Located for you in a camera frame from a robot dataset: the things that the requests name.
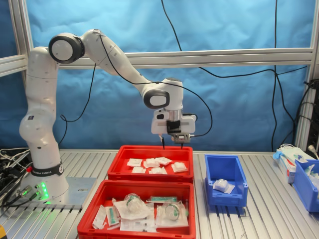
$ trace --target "blue bin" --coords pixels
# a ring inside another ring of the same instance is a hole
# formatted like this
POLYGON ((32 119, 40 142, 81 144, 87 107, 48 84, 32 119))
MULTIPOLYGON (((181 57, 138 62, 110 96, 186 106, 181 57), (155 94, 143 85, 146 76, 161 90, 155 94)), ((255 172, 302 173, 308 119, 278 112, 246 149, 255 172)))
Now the blue bin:
POLYGON ((247 206, 248 184, 238 156, 205 155, 206 160, 206 193, 210 206, 247 206), (235 185, 230 194, 213 189, 218 179, 225 179, 235 185))
POLYGON ((294 188, 299 195, 304 207, 308 212, 319 212, 318 190, 310 181, 305 173, 305 169, 311 165, 315 165, 312 169, 315 173, 319 173, 319 161, 308 160, 308 163, 296 162, 296 173, 294 188))

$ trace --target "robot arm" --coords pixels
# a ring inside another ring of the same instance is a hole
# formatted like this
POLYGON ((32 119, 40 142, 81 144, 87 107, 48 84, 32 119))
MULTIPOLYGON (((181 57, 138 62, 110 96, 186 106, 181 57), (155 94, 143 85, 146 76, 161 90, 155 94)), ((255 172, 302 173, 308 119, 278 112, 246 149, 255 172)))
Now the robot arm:
POLYGON ((56 35, 51 39, 48 50, 51 57, 61 64, 72 63, 86 55, 109 74, 120 73, 138 89, 148 108, 160 109, 155 111, 152 133, 167 133, 175 143, 189 143, 190 133, 195 131, 196 117, 182 114, 181 81, 167 78, 162 81, 164 84, 150 84, 151 81, 131 65, 124 52, 97 29, 91 29, 80 37, 70 33, 56 35))
POLYGON ((26 70, 28 111, 19 132, 30 148, 33 166, 31 174, 23 178, 21 188, 30 186, 38 190, 40 196, 34 201, 52 200, 68 189, 52 132, 56 118, 57 71, 60 63, 70 64, 84 55, 106 72, 119 73, 138 89, 147 107, 156 109, 152 133, 160 137, 167 133, 175 143, 188 143, 190 134, 195 131, 196 116, 182 113, 181 81, 166 78, 162 83, 150 82, 130 64, 124 52, 97 29, 80 37, 71 33, 56 35, 49 47, 32 49, 26 70))

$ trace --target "electrical cable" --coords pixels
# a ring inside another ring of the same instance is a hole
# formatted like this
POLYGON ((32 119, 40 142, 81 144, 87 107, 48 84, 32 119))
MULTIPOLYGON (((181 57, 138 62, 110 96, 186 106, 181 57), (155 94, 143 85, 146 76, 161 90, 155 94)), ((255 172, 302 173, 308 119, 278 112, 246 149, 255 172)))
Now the electrical cable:
POLYGON ((312 122, 312 120, 306 116, 299 116, 299 117, 302 117, 302 118, 305 118, 305 119, 308 119, 310 122, 312 122))
POLYGON ((209 127, 209 129, 208 129, 208 131, 207 131, 206 133, 199 134, 199 135, 194 135, 193 137, 204 136, 204 135, 206 135, 206 134, 208 134, 208 133, 210 132, 211 128, 213 127, 213 116, 212 116, 212 114, 211 114, 211 111, 210 111, 209 106, 208 106, 207 103, 202 99, 202 97, 200 97, 197 93, 195 93, 194 91, 191 91, 190 89, 188 89, 188 88, 186 88, 186 87, 184 87, 184 86, 178 86, 178 85, 174 85, 174 84, 167 83, 167 82, 133 83, 133 82, 127 80, 127 79, 126 79, 125 77, 123 77, 123 76, 120 74, 120 72, 118 72, 118 70, 114 67, 114 65, 113 65, 113 63, 112 63, 112 61, 111 61, 111 59, 110 59, 110 56, 109 56, 109 54, 108 54, 108 52, 107 52, 107 50, 106 50, 106 48, 105 48, 105 46, 104 46, 104 43, 103 43, 103 40, 102 40, 102 36, 101 36, 101 35, 100 35, 100 39, 101 39, 103 48, 104 48, 104 50, 105 50, 105 53, 106 53, 106 55, 107 55, 107 57, 108 57, 108 59, 109 59, 111 65, 112 65, 112 67, 114 68, 114 70, 116 71, 116 73, 117 73, 123 80, 125 80, 125 81, 131 83, 132 85, 166 84, 166 85, 171 85, 171 86, 175 86, 175 87, 180 87, 180 88, 183 88, 183 89, 185 89, 185 90, 187 90, 187 91, 193 93, 193 94, 196 95, 197 97, 199 97, 200 100, 201 100, 201 101, 205 104, 205 106, 208 108, 209 115, 210 115, 210 127, 209 127))
POLYGON ((8 159, 8 160, 10 160, 10 161, 13 161, 13 162, 15 162, 17 165, 19 165, 20 167, 26 169, 26 168, 25 168, 24 166, 22 166, 20 163, 16 162, 16 161, 14 160, 14 158, 17 157, 17 156, 19 156, 19 155, 22 155, 22 154, 25 154, 25 153, 29 152, 30 149, 28 149, 28 150, 26 150, 26 151, 24 151, 24 152, 18 153, 18 154, 16 154, 16 155, 12 156, 12 157, 4 156, 4 155, 1 153, 1 151, 3 151, 3 150, 7 150, 7 151, 8 151, 8 150, 20 150, 20 149, 28 149, 28 148, 3 148, 3 149, 0 149, 0 156, 3 157, 3 158, 8 159))
POLYGON ((96 68, 96 64, 94 64, 94 68, 93 68, 92 81, 91 81, 91 86, 90 86, 90 91, 89 91, 89 98, 88 98, 88 100, 87 100, 87 102, 86 102, 86 104, 85 104, 85 107, 83 108, 83 111, 82 111, 81 115, 80 115, 77 119, 75 119, 75 120, 67 120, 64 115, 60 115, 60 118, 61 118, 63 121, 65 121, 65 132, 64 132, 64 135, 63 135, 63 137, 62 137, 62 139, 60 140, 60 142, 59 142, 58 145, 60 145, 60 144, 62 143, 62 141, 64 140, 64 137, 65 137, 66 132, 67 132, 67 130, 68 130, 68 122, 71 123, 71 122, 76 122, 77 120, 79 120, 79 119, 82 117, 82 115, 84 114, 84 111, 85 111, 86 107, 87 107, 88 104, 89 104, 90 97, 91 97, 91 90, 92 90, 93 80, 94 80, 95 68, 96 68))
MULTIPOLYGON (((161 3, 162 3, 162 6, 163 6, 164 13, 165 13, 165 15, 166 15, 166 17, 167 17, 167 19, 168 19, 168 21, 169 21, 169 23, 170 23, 170 25, 171 25, 173 31, 174 31, 174 34, 175 34, 175 38, 176 38, 178 47, 179 47, 180 51, 182 51, 182 48, 181 48, 180 43, 179 43, 179 40, 178 40, 177 33, 176 33, 176 31, 175 31, 175 28, 174 28, 174 26, 173 26, 173 24, 172 24, 172 22, 171 22, 171 20, 170 20, 170 18, 169 18, 169 16, 168 16, 168 14, 166 13, 163 0, 161 0, 161 3)), ((278 0, 276 0, 276 6, 275 6, 275 48, 277 47, 277 6, 278 6, 278 0)), ((298 68, 298 69, 290 70, 290 71, 287 71, 287 72, 280 73, 280 75, 285 74, 285 73, 289 73, 289 72, 293 72, 293 71, 296 71, 296 70, 300 70, 300 69, 303 69, 303 68, 306 68, 306 66, 301 67, 301 68, 298 68)), ((282 86, 281 86, 281 84, 280 84, 280 80, 279 80, 279 77, 278 77, 279 74, 277 74, 277 67, 276 67, 276 66, 275 66, 275 69, 274 69, 274 70, 273 70, 273 69, 266 69, 266 70, 257 71, 257 72, 253 72, 253 73, 241 74, 241 75, 231 75, 231 76, 218 76, 218 75, 215 75, 215 74, 211 73, 210 71, 208 71, 208 70, 206 70, 206 69, 204 69, 204 68, 202 68, 202 67, 199 67, 199 69, 201 69, 201 70, 207 72, 208 74, 210 74, 210 75, 212 75, 212 76, 215 76, 215 77, 217 77, 217 78, 232 78, 232 77, 251 76, 251 75, 255 75, 255 74, 258 74, 258 73, 261 73, 261 72, 265 72, 265 71, 272 71, 272 72, 274 72, 274 74, 275 74, 275 81, 276 81, 276 79, 277 79, 277 81, 278 81, 278 83, 279 83, 279 86, 280 86, 280 90, 281 90, 281 94, 282 94, 282 103, 283 103, 284 110, 285 110, 286 113, 288 114, 289 118, 292 120, 292 122, 293 122, 293 129, 295 129, 295 121, 294 121, 294 119, 292 118, 292 116, 289 114, 289 112, 288 112, 288 110, 286 109, 286 106, 285 106, 283 90, 282 90, 282 86)), ((273 114, 274 114, 274 119, 275 119, 275 128, 274 128, 274 132, 273 132, 273 135, 272 135, 272 151, 274 151, 274 150, 273 150, 273 140, 274 140, 275 131, 276 131, 276 128, 277 128, 277 119, 276 119, 275 110, 274 110, 274 106, 273 106, 273 104, 274 104, 274 97, 275 97, 275 89, 276 89, 276 88, 275 88, 275 85, 276 85, 276 82, 275 82, 275 84, 274 84, 273 100, 272 100, 272 108, 273 108, 273 114)))

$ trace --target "sterile package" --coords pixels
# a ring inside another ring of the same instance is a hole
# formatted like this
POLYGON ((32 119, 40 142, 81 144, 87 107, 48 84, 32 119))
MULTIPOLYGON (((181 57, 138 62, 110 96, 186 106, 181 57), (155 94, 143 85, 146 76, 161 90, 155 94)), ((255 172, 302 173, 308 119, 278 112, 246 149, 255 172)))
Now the sterile package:
POLYGON ((92 223, 92 227, 95 229, 103 229, 104 225, 106 224, 104 222, 105 217, 106 217, 106 209, 105 207, 101 205, 92 223))
POLYGON ((117 217, 114 207, 105 207, 105 209, 109 227, 120 222, 120 219, 117 217))
POLYGON ((316 177, 309 175, 308 176, 310 181, 313 183, 313 185, 317 188, 317 190, 319 191, 319 179, 317 179, 316 177))
POLYGON ((134 167, 132 170, 132 173, 145 173, 146 172, 146 168, 142 168, 142 167, 134 167))
POLYGON ((186 209, 183 203, 166 202, 157 207, 155 225, 158 228, 187 227, 186 209))
POLYGON ((148 158, 143 162, 143 165, 145 168, 157 168, 159 167, 160 163, 155 161, 154 158, 148 158))
POLYGON ((149 174, 167 174, 167 172, 166 172, 164 167, 162 167, 162 168, 152 168, 149 171, 149 174))
POLYGON ((114 202, 121 219, 141 219, 150 215, 151 211, 136 194, 129 194, 124 201, 114 202))
POLYGON ((314 159, 303 152, 300 148, 294 147, 290 144, 281 145, 280 150, 285 155, 285 157, 290 159, 290 161, 292 162, 295 162, 295 160, 297 160, 300 163, 307 163, 307 160, 314 159))
POLYGON ((166 202, 177 202, 177 197, 156 197, 151 196, 148 200, 148 203, 166 203, 166 202))
POLYGON ((224 179, 216 180, 213 184, 213 189, 221 191, 223 193, 227 193, 227 194, 230 194, 234 188, 235 188, 235 185, 228 183, 228 181, 224 179))
POLYGON ((273 158, 278 163, 280 171, 286 178, 287 183, 294 183, 296 173, 295 162, 292 163, 287 159, 279 149, 274 154, 273 158))
POLYGON ((187 171, 187 168, 184 163, 175 163, 175 164, 172 164, 171 167, 173 168, 174 173, 187 171))
POLYGON ((311 170, 313 169, 315 165, 310 165, 308 168, 305 169, 305 173, 307 174, 307 176, 309 176, 311 174, 311 170))
POLYGON ((130 158, 127 165, 131 167, 140 167, 142 161, 143 161, 142 159, 130 158))
POLYGON ((170 159, 165 158, 165 157, 155 158, 155 161, 157 161, 160 164, 163 164, 165 166, 168 165, 170 162, 172 162, 170 159))
POLYGON ((136 220, 121 219, 121 231, 149 232, 156 233, 154 203, 147 203, 146 206, 152 212, 146 218, 136 220))

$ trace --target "white box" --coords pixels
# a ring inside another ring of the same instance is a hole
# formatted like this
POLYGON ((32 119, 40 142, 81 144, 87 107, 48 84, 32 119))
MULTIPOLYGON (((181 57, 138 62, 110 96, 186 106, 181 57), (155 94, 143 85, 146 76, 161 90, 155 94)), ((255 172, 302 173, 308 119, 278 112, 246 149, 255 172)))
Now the white box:
POLYGON ((296 173, 295 164, 283 155, 281 155, 279 159, 276 159, 275 161, 278 163, 279 168, 285 176, 287 183, 294 183, 296 173))

